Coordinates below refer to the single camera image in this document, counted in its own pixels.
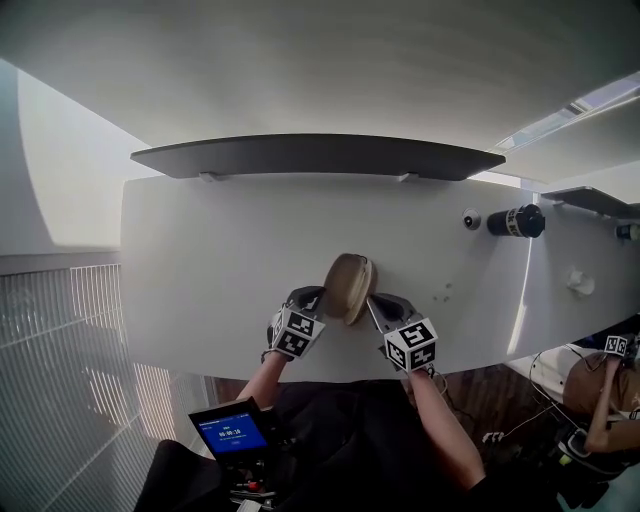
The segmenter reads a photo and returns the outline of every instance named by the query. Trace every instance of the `black cylinder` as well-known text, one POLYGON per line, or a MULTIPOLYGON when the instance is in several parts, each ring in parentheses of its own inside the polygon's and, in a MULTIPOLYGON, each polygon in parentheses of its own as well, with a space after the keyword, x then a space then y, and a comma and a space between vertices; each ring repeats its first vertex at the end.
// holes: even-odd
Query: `black cylinder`
POLYGON ((544 226, 542 211, 535 204, 496 212, 487 219, 487 227, 495 236, 538 238, 544 226))
POLYGON ((640 224, 626 224, 616 227, 616 236, 622 240, 640 240, 640 224))

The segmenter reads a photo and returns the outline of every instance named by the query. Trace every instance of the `display screen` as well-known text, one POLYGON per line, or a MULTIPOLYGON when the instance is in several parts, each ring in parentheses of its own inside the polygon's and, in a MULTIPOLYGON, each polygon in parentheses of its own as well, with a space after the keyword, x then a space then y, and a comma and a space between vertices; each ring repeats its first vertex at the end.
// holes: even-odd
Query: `display screen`
POLYGON ((216 453, 267 446, 249 413, 200 423, 200 429, 216 453))

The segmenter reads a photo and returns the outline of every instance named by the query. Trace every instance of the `forearm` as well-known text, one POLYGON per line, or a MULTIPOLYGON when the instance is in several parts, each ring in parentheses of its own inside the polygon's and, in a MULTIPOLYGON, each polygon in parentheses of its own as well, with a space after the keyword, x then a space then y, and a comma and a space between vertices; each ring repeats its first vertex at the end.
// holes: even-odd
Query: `forearm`
POLYGON ((238 399, 252 396, 261 409, 273 405, 278 381, 286 364, 287 359, 283 354, 269 352, 262 366, 238 395, 238 399))
POLYGON ((609 400, 611 398, 611 388, 613 387, 614 374, 607 373, 604 379, 604 385, 596 404, 596 410, 591 418, 589 425, 589 433, 585 448, 591 452, 605 451, 609 432, 607 432, 607 418, 609 417, 609 400))
POLYGON ((589 425, 585 448, 590 452, 609 453, 640 447, 640 422, 619 421, 607 430, 609 403, 616 367, 607 369, 596 410, 589 425))
POLYGON ((427 373, 412 372, 409 380, 422 426, 442 463, 462 488, 471 489, 485 477, 480 453, 427 373))

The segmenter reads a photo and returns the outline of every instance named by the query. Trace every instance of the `white ceiling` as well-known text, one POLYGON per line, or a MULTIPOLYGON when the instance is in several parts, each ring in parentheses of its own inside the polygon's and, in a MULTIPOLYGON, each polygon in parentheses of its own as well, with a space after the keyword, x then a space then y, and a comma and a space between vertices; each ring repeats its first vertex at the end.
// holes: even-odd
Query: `white ceiling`
MULTIPOLYGON (((332 132, 488 149, 640 69, 630 0, 19 0, 0 12, 4 58, 152 146, 332 132)), ((539 145, 496 170, 555 179, 524 158, 539 145)), ((585 172, 544 154, 562 176, 585 172)))
POLYGON ((640 101, 587 117, 506 157, 496 171, 546 183, 640 160, 640 101))

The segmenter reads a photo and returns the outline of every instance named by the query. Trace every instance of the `beige bowl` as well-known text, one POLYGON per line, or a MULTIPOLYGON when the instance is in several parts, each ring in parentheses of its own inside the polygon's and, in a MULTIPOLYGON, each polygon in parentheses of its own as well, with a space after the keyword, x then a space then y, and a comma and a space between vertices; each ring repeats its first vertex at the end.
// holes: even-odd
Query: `beige bowl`
POLYGON ((355 324, 367 307, 367 296, 375 291, 377 271, 373 262, 359 254, 341 254, 324 281, 328 316, 355 324))

